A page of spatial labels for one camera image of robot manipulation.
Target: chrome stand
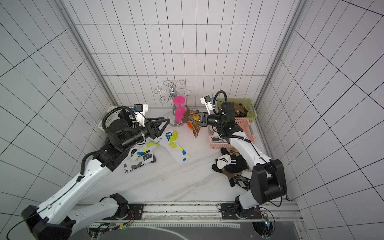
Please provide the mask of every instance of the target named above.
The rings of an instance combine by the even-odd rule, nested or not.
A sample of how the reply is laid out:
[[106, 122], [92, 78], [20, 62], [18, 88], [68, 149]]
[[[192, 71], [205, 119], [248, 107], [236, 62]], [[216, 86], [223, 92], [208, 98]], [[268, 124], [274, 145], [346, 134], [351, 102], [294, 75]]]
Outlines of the chrome stand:
[[176, 87], [176, 84], [179, 83], [180, 85], [184, 85], [185, 84], [185, 80], [178, 80], [176, 82], [173, 82], [171, 80], [165, 80], [163, 82], [163, 85], [164, 86], [167, 86], [168, 89], [166, 90], [163, 90], [161, 88], [156, 88], [155, 91], [154, 91], [154, 94], [160, 94], [160, 93], [163, 93], [165, 91], [169, 91], [169, 96], [168, 96], [168, 100], [165, 101], [166, 97], [165, 96], [162, 96], [160, 98], [160, 102], [165, 104], [167, 103], [170, 99], [172, 99], [172, 112], [169, 113], [169, 115], [167, 116], [167, 118], [170, 119], [170, 125], [173, 126], [173, 127], [179, 127], [179, 126], [182, 126], [184, 123], [183, 122], [178, 122], [176, 121], [176, 118], [175, 118], [175, 111], [176, 111], [176, 108], [177, 108], [177, 105], [173, 103], [173, 99], [177, 96], [177, 94], [181, 95], [176, 89], [183, 89], [184, 92], [183, 94], [185, 96], [189, 96], [192, 94], [191, 90], [187, 89], [187, 88], [177, 88]]

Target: metal bracket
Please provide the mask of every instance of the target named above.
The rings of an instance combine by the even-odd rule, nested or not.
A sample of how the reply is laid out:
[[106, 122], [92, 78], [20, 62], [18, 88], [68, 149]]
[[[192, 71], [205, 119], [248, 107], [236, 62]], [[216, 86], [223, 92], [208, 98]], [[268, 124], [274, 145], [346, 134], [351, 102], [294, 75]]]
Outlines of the metal bracket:
[[[234, 204], [220, 204], [220, 210], [221, 210], [221, 217], [223, 219], [233, 219], [238, 220], [238, 216], [235, 211], [235, 205]], [[247, 214], [244, 216], [241, 216], [241, 218], [244, 219], [262, 219], [262, 215], [259, 212], [255, 212], [253, 209], [251, 209]]]
[[[134, 213], [134, 216], [135, 216], [134, 220], [140, 220], [143, 214], [144, 204], [128, 204], [128, 206], [129, 206], [129, 209], [132, 210], [132, 212]], [[126, 220], [130, 220], [131, 217], [132, 217], [132, 214], [129, 213], [126, 218], [121, 220], [118, 220], [115, 217], [107, 217], [107, 218], [104, 218], [103, 220], [126, 221]]]

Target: robotic arm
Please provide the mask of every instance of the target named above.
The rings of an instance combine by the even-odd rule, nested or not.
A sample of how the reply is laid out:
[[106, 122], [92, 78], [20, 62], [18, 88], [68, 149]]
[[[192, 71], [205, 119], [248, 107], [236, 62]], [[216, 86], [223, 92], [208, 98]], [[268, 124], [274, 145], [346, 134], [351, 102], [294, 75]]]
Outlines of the robotic arm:
[[[220, 93], [224, 95], [224, 102], [220, 106], [219, 114], [215, 109], [215, 101]], [[283, 164], [278, 159], [272, 160], [247, 139], [243, 129], [235, 122], [234, 105], [227, 101], [226, 93], [219, 91], [212, 102], [209, 96], [200, 100], [207, 110], [213, 110], [214, 114], [202, 112], [189, 115], [188, 119], [202, 127], [215, 126], [220, 137], [236, 148], [252, 168], [250, 190], [235, 199], [237, 215], [244, 216], [247, 209], [285, 195], [287, 189]], [[194, 120], [194, 116], [199, 116], [199, 121]]]
[[[107, 113], [102, 120], [108, 137], [106, 144], [98, 151], [85, 155], [80, 173], [52, 197], [39, 206], [30, 205], [22, 211], [23, 219], [37, 240], [66, 240], [79, 229], [100, 219], [115, 217], [122, 220], [128, 216], [128, 201], [119, 194], [113, 194], [82, 209], [71, 209], [94, 185], [116, 169], [128, 156], [131, 147], [144, 142], [148, 137], [155, 139], [161, 136], [169, 119], [145, 118], [145, 109], [147, 106], [135, 104], [135, 112], [122, 106]], [[107, 118], [120, 110], [122, 119], [106, 127]]]

